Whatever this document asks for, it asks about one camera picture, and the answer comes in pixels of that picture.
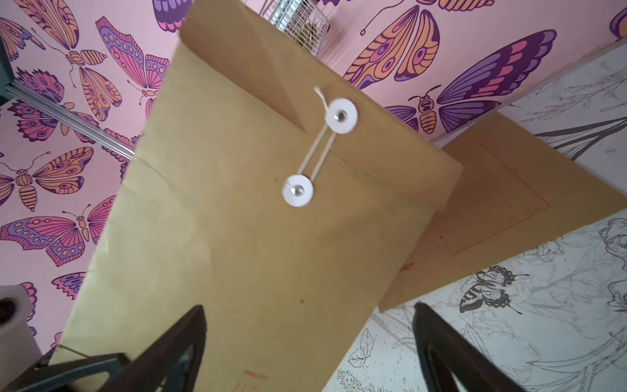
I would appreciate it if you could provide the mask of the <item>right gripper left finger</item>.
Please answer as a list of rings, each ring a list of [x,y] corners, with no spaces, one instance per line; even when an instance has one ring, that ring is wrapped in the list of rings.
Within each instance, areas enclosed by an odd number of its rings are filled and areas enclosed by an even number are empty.
[[[201,305],[192,307],[146,351],[107,381],[102,391],[192,391],[207,336]]]

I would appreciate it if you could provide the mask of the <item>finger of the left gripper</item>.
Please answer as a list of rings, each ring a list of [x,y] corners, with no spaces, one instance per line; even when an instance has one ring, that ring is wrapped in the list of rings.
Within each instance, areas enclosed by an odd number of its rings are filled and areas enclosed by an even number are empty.
[[[50,365],[47,354],[28,368],[3,391],[72,391],[70,385],[99,373],[117,377],[130,364],[125,354],[105,354],[63,364]]]

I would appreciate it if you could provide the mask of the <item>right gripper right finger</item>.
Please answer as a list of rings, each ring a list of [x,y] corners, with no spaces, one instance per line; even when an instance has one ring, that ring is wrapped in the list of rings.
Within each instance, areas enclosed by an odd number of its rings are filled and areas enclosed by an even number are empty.
[[[414,305],[412,327],[429,391],[519,391],[523,388],[475,349],[430,306]]]

